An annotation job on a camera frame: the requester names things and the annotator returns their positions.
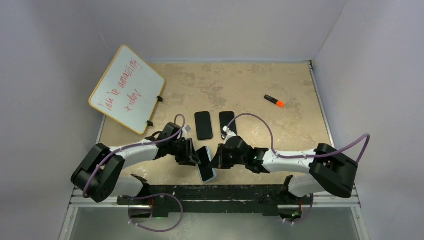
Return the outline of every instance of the tabletop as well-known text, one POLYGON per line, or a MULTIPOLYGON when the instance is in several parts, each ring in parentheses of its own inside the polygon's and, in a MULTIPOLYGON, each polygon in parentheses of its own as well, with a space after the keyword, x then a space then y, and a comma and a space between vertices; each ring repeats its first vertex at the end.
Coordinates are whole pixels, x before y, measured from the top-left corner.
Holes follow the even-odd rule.
MULTIPOLYGON (((196 149, 208 146, 213 158, 221 138, 219 113, 235 115, 252 113, 263 118, 274 135, 277 151, 314 149, 319 143, 330 144, 326 125, 307 63, 153 63, 150 66, 164 79, 165 86, 143 135, 129 130, 106 117, 100 143, 108 147, 123 146, 161 131, 175 115, 183 114, 191 127, 188 137, 196 149), (284 107, 264 99, 270 95, 284 107), (195 113, 209 111, 213 138, 199 141, 196 137, 195 113)), ((252 116, 236 120, 237 133, 253 148, 270 148, 271 137, 266 126, 252 116)), ((141 162, 127 167, 122 176, 135 174, 154 185, 268 185, 283 184, 292 172, 255 174, 236 165, 217 169, 217 177, 202 183, 198 168, 181 166, 173 156, 141 162)))

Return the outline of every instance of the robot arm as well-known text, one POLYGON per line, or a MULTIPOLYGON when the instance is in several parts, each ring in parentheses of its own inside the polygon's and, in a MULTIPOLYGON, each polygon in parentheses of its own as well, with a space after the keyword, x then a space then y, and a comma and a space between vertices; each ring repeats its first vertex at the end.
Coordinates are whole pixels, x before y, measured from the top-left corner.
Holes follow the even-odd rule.
MULTIPOLYGON (((173 136, 180 127, 174 123, 168 123, 157 138, 154 136, 147 137, 139 143, 149 143, 160 141, 173 136)), ((200 164, 200 160, 196 155, 193 146, 193 140, 187 138, 187 131, 182 130, 182 136, 177 136, 157 144, 141 145, 121 150, 123 147, 106 147, 99 143, 96 144, 75 172, 72 174, 71 182, 79 189, 83 190, 95 168, 98 164, 115 150, 121 150, 114 154, 99 170, 90 182, 87 195, 96 203, 104 201, 110 195, 125 195, 135 197, 143 188, 143 182, 146 180, 135 176, 120 176, 122 169, 145 161, 153 161, 163 158, 166 155, 175 156, 175 161, 179 165, 195 166, 200 164)))
POLYGON ((244 165, 253 173, 296 172, 301 176, 288 176, 285 189, 301 198, 307 194, 327 191, 340 198, 350 198, 355 182, 358 164, 339 153, 324 158, 306 156, 333 153, 336 149, 320 143, 316 149, 306 151, 278 151, 278 155, 305 156, 305 158, 284 159, 277 157, 268 148, 252 148, 240 136, 224 128, 227 132, 224 144, 218 145, 210 168, 230 169, 234 165, 244 165))

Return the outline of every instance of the black mount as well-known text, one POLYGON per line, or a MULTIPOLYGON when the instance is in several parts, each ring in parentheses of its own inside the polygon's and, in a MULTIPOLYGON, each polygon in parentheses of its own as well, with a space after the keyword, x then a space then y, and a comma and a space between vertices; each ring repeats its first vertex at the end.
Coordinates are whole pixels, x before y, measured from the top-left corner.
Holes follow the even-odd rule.
MULTIPOLYGON (((94 145, 78 168, 73 172, 70 181, 79 189, 84 190, 96 166, 110 153, 111 151, 107 146, 101 143, 94 145)), ((113 155, 105 163, 104 169, 99 170, 91 181, 87 195, 96 203, 100 203, 108 198, 117 184, 124 163, 125 160, 123 157, 113 155)))
MULTIPOLYGON (((324 155, 335 152, 328 144, 320 143, 316 154, 324 155)), ((330 194, 348 199, 352 195, 357 175, 358 163, 343 153, 330 157, 315 158, 309 165, 309 174, 330 194)))
MULTIPOLYGON (((300 198, 284 191, 283 185, 143 185, 138 197, 163 193, 174 195, 180 200, 185 213, 256 213, 267 217, 280 216, 291 219, 294 213, 300 211, 298 207, 278 208, 279 205, 298 206, 300 201, 300 198)), ((157 196, 153 199, 153 218, 166 218, 168 213, 180 212, 178 203, 170 197, 157 196)), ((311 198, 305 196, 302 202, 309 205, 311 198)), ((130 206, 148 205, 149 200, 119 197, 116 203, 130 206)))
MULTIPOLYGON (((170 136, 176 134, 180 130, 180 126, 175 123, 168 123, 162 132, 159 133, 157 139, 153 136, 146 137, 150 141, 160 141, 169 138, 170 136)), ((195 147, 193 145, 193 140, 191 138, 178 138, 175 136, 169 141, 156 144, 159 148, 159 151, 156 155, 156 159, 165 157, 166 155, 175 156, 175 161, 179 165, 185 166, 196 166, 199 165, 200 159, 196 154, 195 147)))

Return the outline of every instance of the red handwriting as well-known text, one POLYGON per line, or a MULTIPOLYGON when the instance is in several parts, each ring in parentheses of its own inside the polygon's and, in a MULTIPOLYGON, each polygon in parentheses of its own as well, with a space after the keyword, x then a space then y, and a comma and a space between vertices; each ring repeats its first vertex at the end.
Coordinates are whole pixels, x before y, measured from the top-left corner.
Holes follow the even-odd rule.
POLYGON ((109 97, 108 99, 106 99, 105 105, 103 105, 103 102, 97 103, 97 105, 102 106, 108 109, 109 111, 112 111, 112 108, 114 107, 114 100, 109 97))
POLYGON ((119 94, 121 94, 120 92, 118 92, 116 89, 112 89, 112 91, 108 91, 107 92, 108 94, 113 94, 113 95, 116 95, 116 96, 118 96, 119 94))
MULTIPOLYGON (((143 98, 142 95, 139 93, 139 91, 137 91, 137 89, 134 89, 135 92, 133 92, 131 95, 127 94, 128 98, 129 98, 129 105, 134 105, 136 104, 136 100, 140 98, 143 98)), ((130 108, 130 106, 126 106, 125 109, 127 112, 132 111, 132 109, 130 108)))
POLYGON ((125 71, 121 75, 120 80, 118 82, 118 85, 121 88, 124 88, 125 85, 127 85, 128 79, 133 75, 133 72, 137 68, 140 68, 140 71, 143 69, 143 67, 140 65, 140 63, 138 63, 136 60, 133 60, 131 58, 131 61, 129 62, 129 66, 128 65, 125 66, 125 71))
POLYGON ((128 98, 129 98, 129 105, 134 105, 136 104, 136 100, 137 100, 137 96, 141 97, 142 95, 139 93, 139 91, 137 91, 137 89, 134 89, 137 93, 133 93, 131 95, 127 94, 128 98))

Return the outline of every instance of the smartphone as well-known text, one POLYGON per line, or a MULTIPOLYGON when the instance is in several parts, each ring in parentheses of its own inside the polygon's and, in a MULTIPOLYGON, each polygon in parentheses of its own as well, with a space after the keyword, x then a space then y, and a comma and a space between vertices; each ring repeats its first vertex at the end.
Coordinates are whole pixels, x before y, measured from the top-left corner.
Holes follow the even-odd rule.
POLYGON ((211 153, 209 148, 204 146, 196 151, 197 157, 200 159, 200 165, 197 165, 200 173, 201 181, 207 183, 217 177, 217 172, 214 168, 209 168, 211 162, 211 153))
POLYGON ((198 140, 208 140, 214 137, 212 133, 211 115, 208 111, 199 111, 194 114, 196 134, 198 140))
MULTIPOLYGON (((233 120, 236 116, 234 115, 233 111, 222 111, 219 113, 219 124, 221 126, 221 138, 225 139, 227 137, 227 134, 223 131, 223 127, 227 126, 231 120, 233 120)), ((237 134, 237 127, 236 127, 236 121, 231 123, 231 126, 229 126, 229 129, 233 131, 235 134, 237 134)))

